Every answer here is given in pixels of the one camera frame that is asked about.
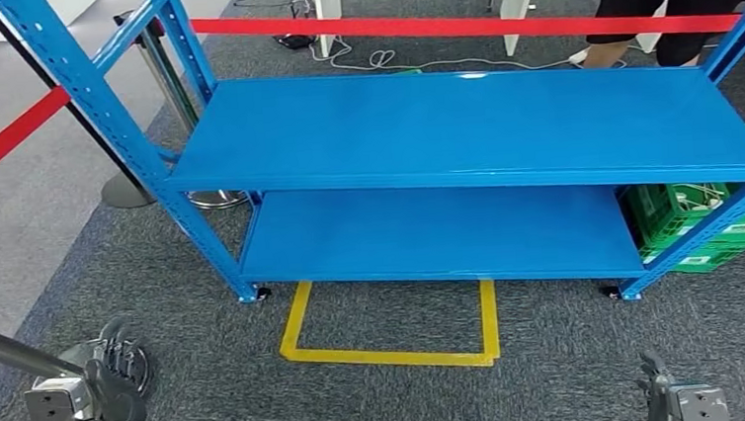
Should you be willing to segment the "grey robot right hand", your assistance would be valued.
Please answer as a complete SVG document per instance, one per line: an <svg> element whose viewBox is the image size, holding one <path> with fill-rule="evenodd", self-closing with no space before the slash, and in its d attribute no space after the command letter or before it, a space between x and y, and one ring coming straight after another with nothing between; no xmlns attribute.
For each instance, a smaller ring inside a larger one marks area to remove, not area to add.
<svg viewBox="0 0 745 421"><path fill-rule="evenodd" d="M641 369L647 380L638 380L637 385L646 393L648 412L645 421L680 421L674 413L674 396L671 385L675 382L662 358L654 351L642 351Z"/></svg>

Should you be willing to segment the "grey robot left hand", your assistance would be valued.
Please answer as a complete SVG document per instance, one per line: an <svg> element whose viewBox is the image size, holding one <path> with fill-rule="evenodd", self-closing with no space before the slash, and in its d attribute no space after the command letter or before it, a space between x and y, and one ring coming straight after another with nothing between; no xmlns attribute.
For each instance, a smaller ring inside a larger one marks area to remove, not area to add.
<svg viewBox="0 0 745 421"><path fill-rule="evenodd" d="M87 343L91 358L83 366L95 421L145 421L145 394L151 387L149 359L121 317Z"/></svg>

